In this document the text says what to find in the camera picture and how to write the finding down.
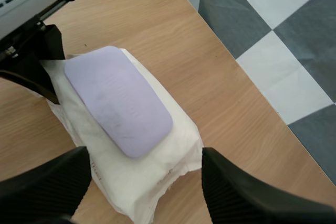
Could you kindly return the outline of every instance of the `lavender plastic lid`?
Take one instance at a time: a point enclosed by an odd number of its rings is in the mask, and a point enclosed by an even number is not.
[[[147,154],[173,120],[127,56],[104,47],[67,61],[64,72],[100,126],[129,157]]]

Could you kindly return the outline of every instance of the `gray floor tile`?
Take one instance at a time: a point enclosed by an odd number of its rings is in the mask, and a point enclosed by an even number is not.
[[[200,0],[198,12],[235,59],[271,30],[247,0]]]
[[[310,0],[274,32],[336,101],[336,0]]]
[[[336,106],[310,114],[289,127],[336,184]]]

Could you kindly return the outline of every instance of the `white plastic package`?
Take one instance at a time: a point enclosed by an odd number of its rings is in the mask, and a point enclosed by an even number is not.
[[[60,102],[49,105],[74,143],[88,148],[92,177],[113,208],[135,224],[149,224],[159,198],[174,181],[201,168],[203,143],[196,125],[165,88],[129,52],[122,51],[146,78],[173,119],[171,132],[148,155],[129,158],[111,141],[65,77],[66,60],[43,62]]]

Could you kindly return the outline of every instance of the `wooden tabletop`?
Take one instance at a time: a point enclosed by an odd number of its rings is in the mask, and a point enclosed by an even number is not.
[[[336,207],[336,188],[187,0],[76,0],[58,11],[67,54],[126,48],[197,124],[205,146],[274,186]],[[42,98],[0,80],[0,179],[72,148]],[[131,223],[94,183],[74,219]],[[154,223],[211,223],[200,172],[160,199]]]

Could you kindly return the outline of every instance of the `wood grain surface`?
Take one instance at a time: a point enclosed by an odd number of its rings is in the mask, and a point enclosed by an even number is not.
[[[187,0],[76,0],[48,20],[67,54],[126,48],[197,124],[205,146],[274,186],[336,207],[336,188]],[[72,148],[37,98],[0,80],[0,179]],[[131,223],[94,183],[74,220]],[[160,199],[154,223],[211,223],[200,172],[181,177]]]

